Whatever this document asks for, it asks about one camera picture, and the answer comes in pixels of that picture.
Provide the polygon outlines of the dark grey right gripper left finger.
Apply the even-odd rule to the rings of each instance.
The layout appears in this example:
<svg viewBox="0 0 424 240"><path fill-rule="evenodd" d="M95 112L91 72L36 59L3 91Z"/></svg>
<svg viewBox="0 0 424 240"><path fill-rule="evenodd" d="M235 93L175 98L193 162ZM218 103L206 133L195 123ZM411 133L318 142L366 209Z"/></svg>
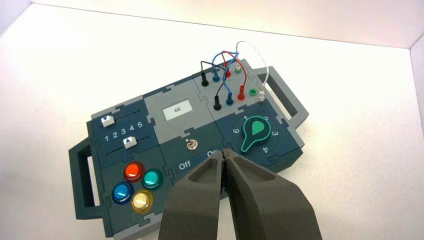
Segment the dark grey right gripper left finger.
<svg viewBox="0 0 424 240"><path fill-rule="evenodd" d="M222 169L223 152L217 150L172 187L158 239L217 239Z"/></svg>

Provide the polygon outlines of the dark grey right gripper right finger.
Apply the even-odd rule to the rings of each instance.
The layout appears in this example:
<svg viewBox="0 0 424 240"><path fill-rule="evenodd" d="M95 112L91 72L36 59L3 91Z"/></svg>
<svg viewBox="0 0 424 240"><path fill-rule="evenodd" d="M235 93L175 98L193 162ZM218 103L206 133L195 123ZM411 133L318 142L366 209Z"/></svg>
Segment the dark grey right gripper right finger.
<svg viewBox="0 0 424 240"><path fill-rule="evenodd" d="M228 148L223 157L236 239L322 239L314 208L295 183Z"/></svg>

